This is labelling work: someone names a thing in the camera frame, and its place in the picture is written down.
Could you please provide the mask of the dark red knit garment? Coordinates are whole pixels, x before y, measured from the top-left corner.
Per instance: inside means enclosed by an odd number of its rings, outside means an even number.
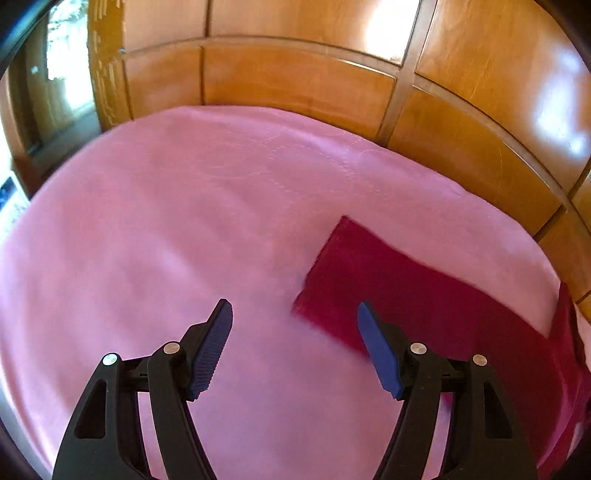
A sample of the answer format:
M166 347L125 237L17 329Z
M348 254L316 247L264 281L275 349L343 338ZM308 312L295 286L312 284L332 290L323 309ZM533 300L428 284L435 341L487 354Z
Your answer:
M455 360L482 354L499 374L530 442L542 479L590 476L590 327L567 285L540 333L484 291L423 265L348 217L339 220L294 312L365 354L356 326L363 300L413 340Z

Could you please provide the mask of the pink bedspread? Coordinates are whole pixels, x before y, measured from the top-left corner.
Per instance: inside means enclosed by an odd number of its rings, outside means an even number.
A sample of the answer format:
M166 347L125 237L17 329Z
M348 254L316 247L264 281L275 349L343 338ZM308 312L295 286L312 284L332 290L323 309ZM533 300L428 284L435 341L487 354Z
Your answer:
M343 217L548 334L565 283L456 182L293 113L167 110L75 154L1 248L2 387L51 476L100 360L149 356L225 299L228 341L189 404L216 476L373 477L401 403L367 352L294 312Z

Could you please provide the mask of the wooden panelled headboard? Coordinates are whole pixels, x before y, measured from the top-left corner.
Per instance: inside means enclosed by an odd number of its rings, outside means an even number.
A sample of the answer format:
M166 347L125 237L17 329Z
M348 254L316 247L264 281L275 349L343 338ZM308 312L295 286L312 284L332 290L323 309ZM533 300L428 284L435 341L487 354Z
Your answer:
M103 129L273 107L363 136L517 220L590 310L590 52L548 1L92 1Z

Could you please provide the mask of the wooden window frame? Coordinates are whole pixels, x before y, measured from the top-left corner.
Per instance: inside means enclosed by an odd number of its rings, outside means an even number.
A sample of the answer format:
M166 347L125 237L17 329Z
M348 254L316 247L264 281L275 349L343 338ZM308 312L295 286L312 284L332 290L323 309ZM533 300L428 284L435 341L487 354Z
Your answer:
M90 78L87 1L3 1L1 124L27 197L101 133Z

